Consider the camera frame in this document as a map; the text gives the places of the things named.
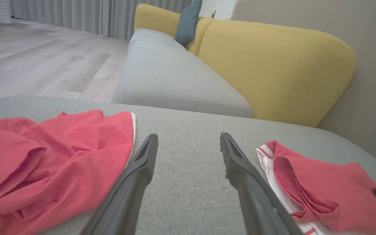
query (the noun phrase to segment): crumpled red fabric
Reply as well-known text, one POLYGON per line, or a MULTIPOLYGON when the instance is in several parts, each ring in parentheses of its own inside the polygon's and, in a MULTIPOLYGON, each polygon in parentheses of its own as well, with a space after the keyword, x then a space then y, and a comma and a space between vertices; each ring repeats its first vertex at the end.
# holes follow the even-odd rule
POLYGON ((97 208, 133 140, 127 112, 62 112, 40 124, 0 120, 0 234, 36 234, 97 208))
POLYGON ((376 234, 376 183, 358 163, 307 159, 277 141, 265 144, 274 152, 278 184, 303 207, 291 213, 294 219, 321 220, 335 232, 376 234))

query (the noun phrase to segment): white cylindrical object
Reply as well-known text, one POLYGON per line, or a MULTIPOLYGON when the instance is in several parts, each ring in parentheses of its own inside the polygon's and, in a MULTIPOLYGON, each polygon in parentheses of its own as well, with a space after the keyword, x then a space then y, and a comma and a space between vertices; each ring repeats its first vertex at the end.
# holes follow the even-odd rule
POLYGON ((0 0, 0 25, 12 25, 11 0, 0 0))

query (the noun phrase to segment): teal pillow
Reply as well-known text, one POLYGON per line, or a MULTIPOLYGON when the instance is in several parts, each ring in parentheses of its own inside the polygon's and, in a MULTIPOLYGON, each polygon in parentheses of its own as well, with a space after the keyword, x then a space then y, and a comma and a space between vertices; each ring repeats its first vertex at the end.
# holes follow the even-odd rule
POLYGON ((178 29, 176 30, 175 40, 182 45, 193 40, 195 37, 195 28, 197 27, 198 15, 200 14, 203 0, 193 0, 179 16, 178 29))

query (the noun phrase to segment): wooden floor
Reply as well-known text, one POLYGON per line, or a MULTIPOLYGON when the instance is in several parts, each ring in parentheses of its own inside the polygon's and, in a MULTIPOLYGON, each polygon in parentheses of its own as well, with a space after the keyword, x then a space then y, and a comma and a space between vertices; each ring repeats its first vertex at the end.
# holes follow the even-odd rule
POLYGON ((110 102, 128 41, 14 19, 0 25, 0 98, 110 102))

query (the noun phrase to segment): gray curtain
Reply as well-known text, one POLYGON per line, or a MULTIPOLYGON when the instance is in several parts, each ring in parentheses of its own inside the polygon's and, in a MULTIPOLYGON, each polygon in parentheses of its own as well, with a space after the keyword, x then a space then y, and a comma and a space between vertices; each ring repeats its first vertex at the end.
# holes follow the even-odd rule
POLYGON ((180 13, 190 0, 12 0, 15 18, 130 40, 139 3, 180 13))

